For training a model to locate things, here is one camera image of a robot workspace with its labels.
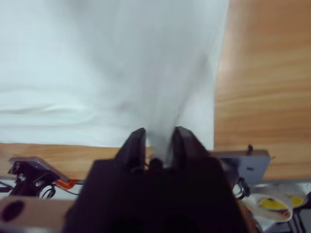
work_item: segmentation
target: orange clip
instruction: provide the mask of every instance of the orange clip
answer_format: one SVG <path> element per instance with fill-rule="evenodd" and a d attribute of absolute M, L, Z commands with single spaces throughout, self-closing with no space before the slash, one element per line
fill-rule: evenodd
<path fill-rule="evenodd" d="M 57 180 L 56 185 L 62 189 L 68 190 L 75 186 L 78 180 L 70 180 L 68 183 L 63 180 Z"/>

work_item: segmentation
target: white fabric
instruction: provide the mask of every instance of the white fabric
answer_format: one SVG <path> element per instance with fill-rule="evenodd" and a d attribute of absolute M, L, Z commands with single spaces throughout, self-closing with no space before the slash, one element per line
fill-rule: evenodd
<path fill-rule="evenodd" d="M 227 8 L 228 0 L 1 1 L 0 142 L 119 147 L 179 112 L 174 123 L 212 149 Z"/>

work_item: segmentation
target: wooden surface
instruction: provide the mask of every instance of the wooden surface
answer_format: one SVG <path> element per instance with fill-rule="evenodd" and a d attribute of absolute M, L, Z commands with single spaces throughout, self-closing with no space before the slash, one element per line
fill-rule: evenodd
<path fill-rule="evenodd" d="M 252 144 L 273 157 L 265 179 L 311 178 L 311 1 L 231 0 L 219 70 L 215 149 Z M 0 145 L 0 176 L 12 156 L 40 156 L 72 179 L 117 148 Z"/>

